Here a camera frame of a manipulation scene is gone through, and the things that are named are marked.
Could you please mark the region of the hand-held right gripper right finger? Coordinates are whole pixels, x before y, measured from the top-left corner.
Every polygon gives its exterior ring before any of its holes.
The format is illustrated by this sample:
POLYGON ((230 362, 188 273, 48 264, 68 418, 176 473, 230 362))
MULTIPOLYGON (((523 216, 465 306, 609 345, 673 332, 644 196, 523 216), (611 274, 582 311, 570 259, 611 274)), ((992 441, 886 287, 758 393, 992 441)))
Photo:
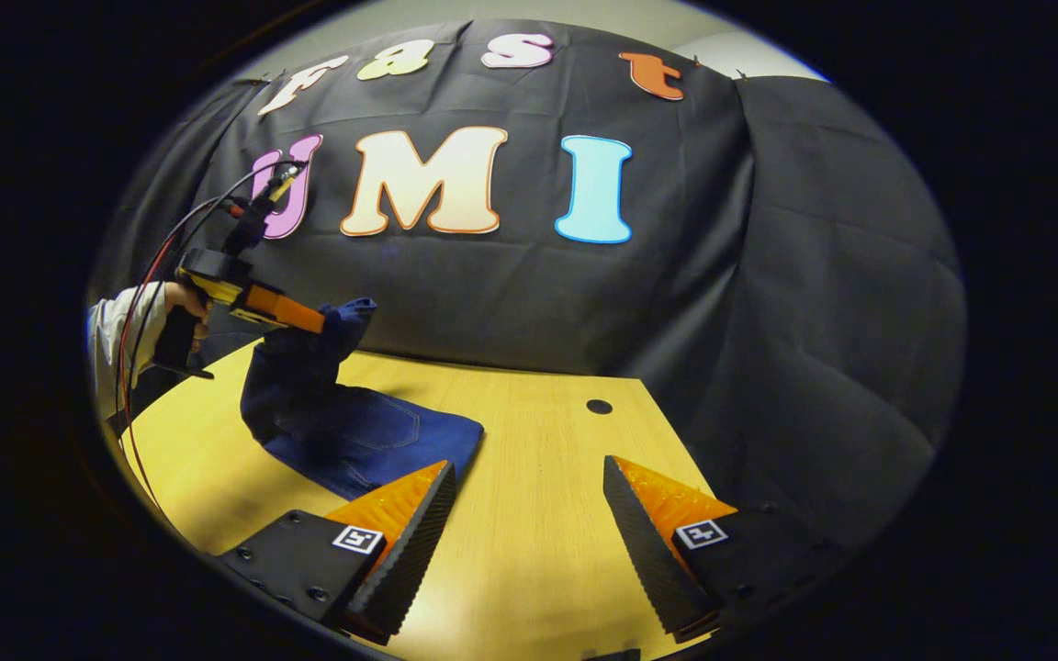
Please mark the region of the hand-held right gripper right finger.
POLYGON ((834 575, 847 548, 773 504, 735 507, 605 457, 603 494, 663 631, 676 643, 758 626, 834 575))

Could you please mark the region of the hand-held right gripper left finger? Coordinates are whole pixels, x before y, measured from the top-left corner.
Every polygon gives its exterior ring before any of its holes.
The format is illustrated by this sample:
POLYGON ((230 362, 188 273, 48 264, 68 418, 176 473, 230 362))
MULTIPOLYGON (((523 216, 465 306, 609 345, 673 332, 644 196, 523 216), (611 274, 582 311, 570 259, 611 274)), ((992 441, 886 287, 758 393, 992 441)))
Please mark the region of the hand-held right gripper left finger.
POLYGON ((286 511, 217 559, 287 610, 385 645, 406 621, 455 501, 456 469, 442 460, 326 515, 286 511))

